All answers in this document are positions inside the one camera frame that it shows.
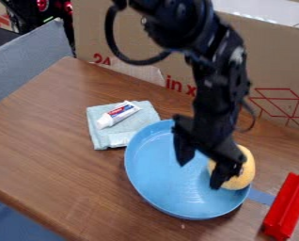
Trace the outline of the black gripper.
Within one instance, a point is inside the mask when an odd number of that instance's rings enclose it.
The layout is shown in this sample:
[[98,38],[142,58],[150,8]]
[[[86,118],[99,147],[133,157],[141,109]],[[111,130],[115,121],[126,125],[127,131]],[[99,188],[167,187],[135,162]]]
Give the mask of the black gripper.
[[222,116],[198,113],[195,117],[177,114],[173,118],[178,163],[183,167],[193,160],[195,151],[210,157],[210,187],[215,190],[242,174],[246,157],[233,138],[238,118],[238,110]]

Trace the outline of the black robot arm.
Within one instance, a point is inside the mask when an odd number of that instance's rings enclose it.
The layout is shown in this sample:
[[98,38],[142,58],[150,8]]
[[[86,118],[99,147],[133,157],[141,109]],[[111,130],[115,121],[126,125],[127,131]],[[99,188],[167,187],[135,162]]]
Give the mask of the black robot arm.
[[[197,83],[194,115],[175,115],[173,127],[177,158],[186,165],[195,152],[217,166],[210,187],[218,189],[243,169],[246,156],[233,139],[241,109],[247,107],[250,80],[245,41],[214,10],[211,0],[112,0],[106,14],[106,38],[115,56],[133,65],[151,65],[181,52]],[[133,8],[162,52],[134,60],[118,49],[114,23],[118,13]]]

